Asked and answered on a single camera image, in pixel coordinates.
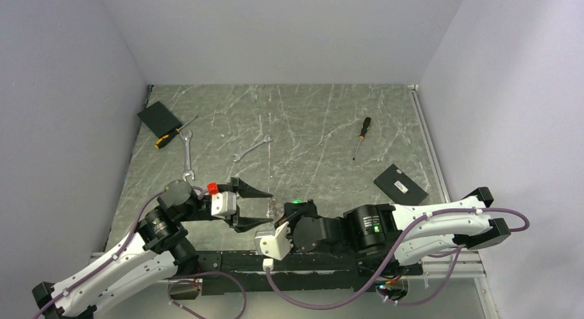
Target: white enclosure wall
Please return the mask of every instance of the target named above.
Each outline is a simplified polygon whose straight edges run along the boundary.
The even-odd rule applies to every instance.
[[[103,247],[145,89],[100,0],[0,0],[0,317]]]
[[[418,83],[462,0],[103,0],[148,83]]]
[[[532,219],[481,252],[503,318],[584,313],[583,42],[584,0],[464,0],[419,86],[451,195]]]

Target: marble surface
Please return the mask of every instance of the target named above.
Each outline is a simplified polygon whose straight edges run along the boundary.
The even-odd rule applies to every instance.
[[[419,119],[405,85],[158,85],[149,104],[164,103],[192,130],[194,185],[238,176],[274,194],[240,199],[243,216],[276,217],[283,203],[312,198],[323,216],[340,216],[363,204],[390,203],[373,179],[396,164],[440,203]],[[361,124],[373,120],[357,160]],[[269,134],[273,140],[234,163],[240,152]],[[184,147],[177,137],[157,150],[145,126],[132,155],[107,248],[127,232],[140,206],[183,173]],[[253,249],[253,233],[237,234],[222,221],[185,223],[200,250]],[[263,225],[259,229],[268,229]]]

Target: silver wrench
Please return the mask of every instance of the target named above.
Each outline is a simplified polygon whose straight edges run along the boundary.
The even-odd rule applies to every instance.
[[[184,130],[178,133],[180,139],[185,143],[185,171],[182,173],[182,179],[187,181],[187,177],[190,176],[193,181],[195,180],[195,172],[191,169],[191,137],[193,132],[191,130],[183,132]]]
[[[256,143],[255,145],[252,145],[251,147],[247,148],[246,150],[234,154],[233,157],[235,157],[233,159],[234,162],[238,162],[241,161],[241,158],[243,158],[243,156],[245,156],[245,154],[247,154],[248,152],[250,152],[251,150],[254,150],[257,147],[260,147],[261,145],[263,145],[264,143],[268,143],[272,141],[272,137],[269,135],[264,136],[264,139],[261,142]]]

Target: metal frame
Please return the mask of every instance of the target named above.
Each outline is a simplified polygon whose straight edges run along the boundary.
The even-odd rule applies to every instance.
[[[438,158],[436,156],[436,151],[434,150],[434,145],[432,144],[432,139],[430,137],[430,132],[428,131],[428,126],[426,125],[426,120],[424,119],[424,113],[422,112],[420,102],[417,95],[418,85],[409,85],[409,93],[412,96],[412,104],[414,105],[416,115],[420,122],[420,129],[423,134],[424,143],[426,144],[426,150],[430,157],[430,164],[432,164],[434,177],[441,191],[442,200],[445,202],[450,202],[450,195],[448,194],[448,189],[446,188],[446,182],[444,181],[444,176],[442,175],[442,170],[440,169],[440,164],[438,163]],[[429,277],[441,278],[445,275],[448,270],[448,263],[452,258],[429,258],[426,257],[422,261],[424,266],[425,274]],[[494,302],[494,298],[491,294],[491,289],[487,281],[487,274],[485,272],[483,262],[477,251],[463,251],[460,254],[459,261],[455,267],[455,271],[452,273],[452,278],[474,278],[474,284],[477,286],[477,293],[479,294],[479,299],[485,314],[485,318],[499,319],[499,310]]]

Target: purple cable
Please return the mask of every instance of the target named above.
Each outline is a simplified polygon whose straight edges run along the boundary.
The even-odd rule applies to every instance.
[[[483,212],[503,212],[503,213],[507,213],[507,214],[513,214],[513,215],[521,218],[523,220],[523,222],[525,223],[525,225],[522,227],[509,229],[511,232],[525,231],[530,226],[530,222],[529,222],[528,218],[526,216],[524,216],[523,214],[521,214],[520,212],[517,212],[515,210],[496,208],[496,207],[491,207],[491,208],[486,208],[486,209],[481,209],[481,210],[483,210]],[[454,214],[454,213],[461,213],[461,212],[466,212],[469,214],[476,213],[477,209],[442,209],[442,210],[437,210],[437,211],[433,212],[432,216],[439,216],[441,214]],[[399,245],[404,241],[406,235],[408,235],[408,233],[412,229],[414,229],[414,227],[416,227],[416,225],[420,224],[422,221],[424,221],[426,219],[427,219],[427,215],[423,214],[420,217],[418,217],[417,219],[415,219],[412,223],[410,223],[403,230],[403,232],[399,235],[399,237],[397,238],[397,240],[395,241],[395,243],[391,247],[390,251],[385,256],[385,259],[382,261],[381,265],[377,268],[377,270],[373,273],[371,278],[369,278],[369,280],[367,280],[367,282],[365,283],[365,285],[363,285],[363,287],[361,287],[361,289],[359,289],[357,292],[355,292],[351,297],[347,298],[346,300],[342,300],[340,302],[333,303],[333,304],[325,304],[325,305],[315,305],[315,304],[300,302],[300,301],[295,300],[295,299],[291,298],[290,296],[284,294],[280,289],[278,289],[278,286],[275,285],[275,283],[272,279],[270,269],[266,268],[266,277],[268,279],[268,283],[270,284],[270,287],[274,290],[274,292],[276,292],[276,294],[279,295],[279,297],[283,298],[285,301],[287,301],[291,304],[294,304],[298,307],[303,307],[305,309],[331,310],[331,309],[337,309],[338,307],[342,307],[344,305],[347,305],[348,303],[353,302],[354,300],[359,298],[361,295],[363,295],[365,293],[365,291],[367,291],[367,289],[369,289],[369,287],[371,287],[371,285],[373,285],[373,283],[375,283],[377,278],[379,278],[379,275],[381,275],[381,273],[385,269],[385,266],[387,266],[387,264],[389,263],[389,261],[393,257],[393,255],[394,255],[395,251],[397,250],[397,248],[399,247]],[[452,271],[454,270],[454,264],[452,264],[451,270]]]
[[[452,250],[452,251],[449,251],[449,252],[446,252],[446,253],[444,253],[444,254],[439,254],[439,255],[428,255],[428,257],[432,257],[432,258],[442,258],[442,257],[447,257],[447,256],[450,256],[450,255],[454,254],[456,251],[458,251],[458,249],[460,249],[460,248],[456,248],[456,249],[454,249],[454,250]]]
[[[438,287],[438,289],[436,289],[436,291],[434,291],[434,293],[432,293],[432,295],[428,296],[427,298],[425,298],[423,300],[418,300],[416,302],[397,302],[395,304],[403,306],[403,307],[412,307],[415,305],[426,304],[427,302],[430,302],[431,300],[433,300],[434,297],[436,297],[438,294],[440,294],[440,291],[442,291],[442,289],[444,289],[444,287],[446,287],[446,285],[448,284],[448,281],[450,281],[450,276],[455,271],[456,261],[458,260],[458,255],[460,254],[460,251],[462,251],[462,248],[455,249],[455,253],[456,253],[455,259],[452,261],[452,265],[450,266],[450,269],[448,270],[448,273],[446,274],[446,278],[442,282],[442,285],[440,285],[440,287]]]
[[[205,194],[209,192],[208,189],[205,189],[203,187],[199,187],[199,186],[192,186],[192,187],[193,187],[193,189],[196,189],[200,192],[199,195],[197,195],[197,198],[199,200],[202,200],[203,196],[205,196]]]
[[[243,294],[243,306],[242,306],[239,314],[235,317],[235,319],[240,319],[241,316],[243,316],[243,313],[245,312],[245,308],[247,306],[247,295],[245,293],[245,289],[243,288],[243,285],[237,279],[235,279],[231,274],[216,271],[216,272],[203,272],[203,273],[192,274],[192,275],[188,275],[188,276],[174,276],[173,278],[179,278],[179,279],[192,278],[192,279],[194,279],[194,278],[199,278],[201,276],[224,276],[225,278],[228,278],[231,281],[236,283],[236,285],[241,290],[241,293]],[[186,306],[183,306],[179,302],[172,299],[172,297],[170,295],[170,290],[172,289],[172,287],[179,285],[179,284],[182,284],[182,283],[188,283],[191,285],[195,284],[195,282],[192,280],[179,280],[179,281],[172,283],[170,286],[168,286],[167,295],[168,295],[168,299],[170,300],[170,303],[172,303],[173,305],[176,305],[177,307],[180,307],[181,309],[185,310],[186,312],[192,314],[193,316],[195,316],[199,319],[206,319],[205,317],[201,316],[200,314],[196,313],[195,311],[189,309]]]
[[[128,237],[126,238],[126,240],[124,241],[124,243],[121,245],[120,249],[118,249],[118,251],[116,251],[116,256],[120,256],[120,254],[122,252],[125,251],[125,248],[127,247],[127,245],[132,241],[132,239],[134,238],[135,235],[135,231],[136,231],[136,227],[138,226],[138,221],[140,221],[140,217],[142,216],[142,214],[144,213],[144,210],[146,209],[146,207],[148,206],[148,204],[150,204],[150,202],[152,202],[155,198],[159,197],[163,192],[159,192],[156,195],[152,196],[151,198],[149,198],[146,203],[144,203],[144,205],[142,206],[142,209],[140,209],[140,212],[138,213],[138,216],[136,217],[136,219],[134,220],[134,222],[132,223],[132,226],[130,227],[130,232]],[[101,270],[103,270],[104,268],[106,268],[106,266],[108,266],[111,262],[113,262],[114,259],[112,257],[109,257],[105,262],[103,262],[101,265],[99,265],[98,267],[96,267],[96,269],[94,269],[93,271],[91,271],[88,275],[82,277],[81,279],[77,280],[75,283],[73,283],[72,285],[70,285],[69,287],[65,288],[66,291],[71,292],[71,290],[79,287],[81,284],[83,284],[85,281],[89,280],[91,277],[95,276],[97,273],[99,273]],[[49,302],[47,302],[47,304],[45,304],[42,308],[39,309],[38,312],[35,313],[35,315],[32,317],[32,319],[37,319],[39,318],[44,311],[46,311],[49,307],[51,307],[54,303],[58,302],[60,299],[62,299],[64,297],[63,293],[65,291],[62,291],[61,293],[59,293],[57,296],[53,297],[53,299],[51,299]]]

